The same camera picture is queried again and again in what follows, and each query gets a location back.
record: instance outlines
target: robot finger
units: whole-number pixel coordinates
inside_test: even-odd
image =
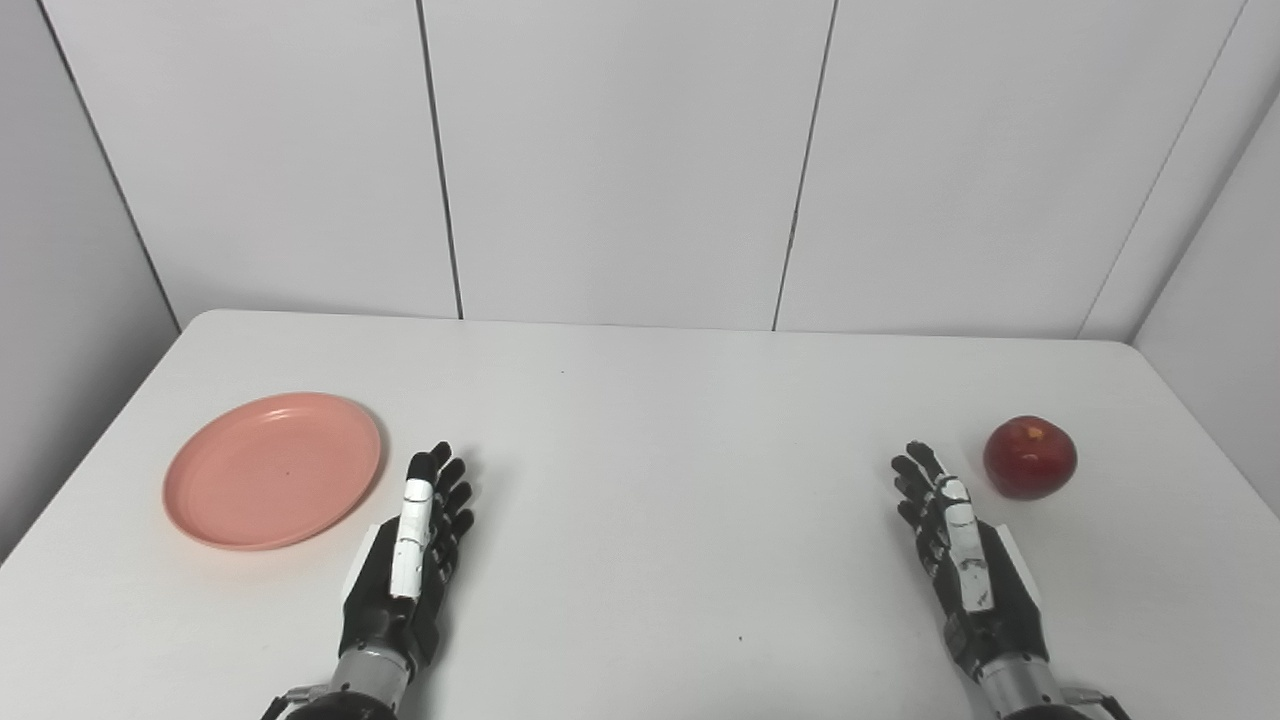
[[[453,486],[453,489],[449,491],[449,497],[444,501],[444,512],[447,515],[457,515],[468,500],[471,500],[471,483],[462,482]]]
[[[447,497],[453,483],[457,483],[462,478],[462,474],[467,471],[467,464],[462,461],[461,457],[454,457],[449,460],[440,469],[440,477],[435,480],[435,493]]]
[[[924,474],[920,473],[920,466],[905,455],[893,457],[890,465],[893,468],[893,471],[897,473],[897,478],[893,480],[893,487],[896,487],[897,491],[914,505],[923,507],[928,501],[928,495],[933,489],[933,486],[931,486],[924,478]]]
[[[431,539],[428,547],[438,547],[444,538],[453,536],[453,519],[440,509],[431,516]]]
[[[431,457],[435,460],[436,468],[443,468],[449,457],[453,456],[453,448],[449,447],[448,442],[440,441],[431,448]]]
[[[440,551],[440,578],[445,582],[453,577],[453,573],[458,569],[458,544],[449,543],[448,547]]]
[[[467,534],[467,530],[470,530],[471,525],[475,525],[475,523],[476,516],[471,512],[471,510],[458,512],[457,516],[453,518],[453,538],[456,541],[461,541],[462,536]]]
[[[436,495],[435,502],[431,503],[431,532],[435,532],[443,524],[444,524],[444,498]]]
[[[942,469],[942,464],[938,462],[937,455],[933,454],[933,448],[923,442],[913,439],[906,443],[906,454],[911,456],[911,460],[919,462],[920,468],[924,468],[925,478],[931,486],[937,484],[938,478],[947,474],[947,471]]]
[[[920,527],[920,507],[918,505],[904,500],[897,503],[897,514],[901,515],[902,519],[906,520],[906,524],[911,525],[913,529]]]
[[[413,457],[408,462],[408,480],[426,480],[429,484],[435,482],[435,475],[439,471],[440,465],[435,461],[435,456],[430,452],[415,452]]]
[[[933,569],[931,574],[936,571],[945,556],[945,551],[938,546],[937,536],[924,532],[915,536],[915,553],[920,557],[920,565],[924,565],[925,570]]]

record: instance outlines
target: robot wrist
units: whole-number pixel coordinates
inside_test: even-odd
[[[1001,655],[978,667],[974,679],[996,717],[1009,719],[1028,708],[1066,705],[1048,661],[1028,652]]]
[[[1065,705],[1041,705],[1006,715],[1002,720],[1089,720],[1089,717]]]
[[[392,647],[360,643],[338,657],[338,667],[329,680],[329,692],[360,693],[394,712],[408,687],[411,662]]]
[[[396,720],[396,712],[375,698],[348,692],[330,693],[303,705],[288,720]]]

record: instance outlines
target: white wall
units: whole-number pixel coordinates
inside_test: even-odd
[[[467,318],[769,328],[831,0],[425,8]]]
[[[0,560],[177,334],[35,0],[0,3]]]
[[[182,320],[767,328],[786,266],[780,329],[1128,340],[1280,73],[1280,0],[422,0],[433,128],[413,0],[47,1]]]
[[[1143,323],[1137,347],[1280,512],[1280,104]]]
[[[1242,3],[842,3],[778,327],[1075,337]]]
[[[456,316],[413,0],[46,0],[182,323]]]

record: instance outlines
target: fingertip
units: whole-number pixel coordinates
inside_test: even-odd
[[[449,498],[444,501],[444,510],[451,515],[456,514],[462,510],[462,506],[466,505],[468,500],[471,500],[471,483],[458,483],[449,492]]]
[[[417,452],[408,461],[408,473],[406,475],[410,479],[417,480],[435,480],[435,471],[440,468],[435,457],[430,452]]]
[[[920,468],[924,468],[924,473],[929,482],[936,480],[943,474],[942,464],[938,462],[937,454],[933,452],[932,447],[924,445],[923,442],[914,439],[906,443],[906,454],[910,455],[913,460],[919,462]]]
[[[444,468],[440,469],[440,479],[436,484],[436,489],[440,492],[448,492],[448,489],[453,487],[453,483],[458,482],[466,471],[467,464],[463,462],[461,457],[449,460]]]
[[[902,474],[911,474],[916,469],[915,462],[910,457],[908,457],[906,455],[895,455],[893,459],[890,460],[888,464],[900,475],[902,475]]]
[[[453,448],[449,447],[449,443],[443,439],[438,442],[435,447],[431,448],[431,457],[435,457],[435,465],[438,468],[443,468],[444,464],[448,462],[449,457],[452,456],[453,456]]]
[[[467,534],[476,523],[475,512],[470,509],[458,512],[457,518],[453,519],[453,537],[461,539],[462,536]]]

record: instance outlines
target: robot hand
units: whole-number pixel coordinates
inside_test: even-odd
[[[342,606],[338,667],[326,684],[294,688],[264,715],[289,703],[289,720],[396,720],[404,689],[439,644],[435,619],[458,566],[458,541],[475,516],[463,506],[466,465],[447,442],[410,462],[401,515],[383,523]]]
[[[892,461],[906,498],[899,514],[946,616],[943,637],[956,665],[982,687],[1002,720],[1069,720],[1073,705],[1097,703],[1128,720],[1115,698],[1061,688],[1048,666],[1041,614],[1000,533],[978,520],[969,491],[923,442]]]

